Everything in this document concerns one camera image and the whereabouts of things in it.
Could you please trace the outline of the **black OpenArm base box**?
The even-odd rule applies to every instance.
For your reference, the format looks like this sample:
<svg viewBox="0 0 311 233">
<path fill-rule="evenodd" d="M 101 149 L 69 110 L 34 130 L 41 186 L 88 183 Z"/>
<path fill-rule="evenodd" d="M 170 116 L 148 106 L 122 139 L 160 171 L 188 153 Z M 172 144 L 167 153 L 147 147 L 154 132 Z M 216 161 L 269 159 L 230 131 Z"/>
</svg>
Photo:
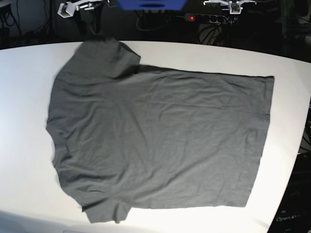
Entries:
<svg viewBox="0 0 311 233">
<path fill-rule="evenodd" d="M 288 185 L 269 233 L 311 231 L 311 154 L 297 155 Z"/>
</svg>

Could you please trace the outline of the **black power strip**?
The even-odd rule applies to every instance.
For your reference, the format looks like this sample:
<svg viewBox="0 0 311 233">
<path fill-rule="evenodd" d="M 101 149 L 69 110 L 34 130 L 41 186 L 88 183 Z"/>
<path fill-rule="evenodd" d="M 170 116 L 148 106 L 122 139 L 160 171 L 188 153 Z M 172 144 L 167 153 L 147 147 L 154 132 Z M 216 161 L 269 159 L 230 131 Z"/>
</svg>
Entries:
<svg viewBox="0 0 311 233">
<path fill-rule="evenodd" d="M 192 13 L 184 14 L 184 19 L 185 21 L 197 22 L 199 24 L 232 25 L 238 22 L 238 17 Z"/>
</svg>

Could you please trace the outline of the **dark grey T-shirt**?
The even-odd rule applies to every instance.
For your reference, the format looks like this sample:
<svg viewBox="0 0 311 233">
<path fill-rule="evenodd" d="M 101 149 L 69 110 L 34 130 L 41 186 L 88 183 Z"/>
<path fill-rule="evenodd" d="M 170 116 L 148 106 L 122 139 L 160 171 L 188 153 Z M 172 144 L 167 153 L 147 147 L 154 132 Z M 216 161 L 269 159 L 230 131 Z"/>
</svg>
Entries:
<svg viewBox="0 0 311 233">
<path fill-rule="evenodd" d="M 48 110 L 60 186 L 91 223 L 131 208 L 244 207 L 274 81 L 145 66 L 115 39 L 83 42 Z"/>
</svg>

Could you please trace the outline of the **blue plastic box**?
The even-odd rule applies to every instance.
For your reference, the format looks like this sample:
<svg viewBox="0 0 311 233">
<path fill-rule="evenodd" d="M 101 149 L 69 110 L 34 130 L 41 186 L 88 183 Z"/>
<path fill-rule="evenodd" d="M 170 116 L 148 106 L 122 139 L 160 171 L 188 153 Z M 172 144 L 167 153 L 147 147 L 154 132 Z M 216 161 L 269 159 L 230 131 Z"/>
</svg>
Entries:
<svg viewBox="0 0 311 233">
<path fill-rule="evenodd" d="M 181 10 L 186 0 L 118 0 L 123 10 Z"/>
</svg>

